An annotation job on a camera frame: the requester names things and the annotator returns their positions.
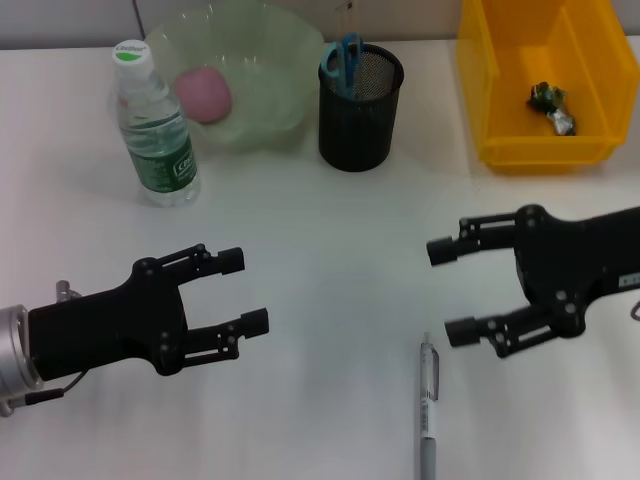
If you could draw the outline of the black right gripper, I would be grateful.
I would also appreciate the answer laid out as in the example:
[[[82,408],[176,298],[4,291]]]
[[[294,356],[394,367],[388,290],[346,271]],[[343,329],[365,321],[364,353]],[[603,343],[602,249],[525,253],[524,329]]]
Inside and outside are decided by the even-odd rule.
[[[540,307],[448,321],[445,330],[453,348],[484,338],[499,358],[506,358],[555,334],[581,335],[591,303],[639,288],[639,209],[566,221],[540,205],[527,205],[516,214],[461,218],[457,238],[426,244],[432,266],[502,249],[513,251],[525,296]]]

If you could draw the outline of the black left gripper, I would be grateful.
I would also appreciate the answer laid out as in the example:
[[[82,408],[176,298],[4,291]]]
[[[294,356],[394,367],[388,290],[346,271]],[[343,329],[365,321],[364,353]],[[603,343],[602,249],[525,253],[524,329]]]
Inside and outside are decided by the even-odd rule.
[[[269,332],[267,309],[185,334],[178,285],[244,269],[239,247],[212,254],[197,244],[139,260],[130,277],[112,290],[31,310],[31,360],[46,381],[130,358],[148,361],[162,376],[235,360],[241,337],[248,340]]]

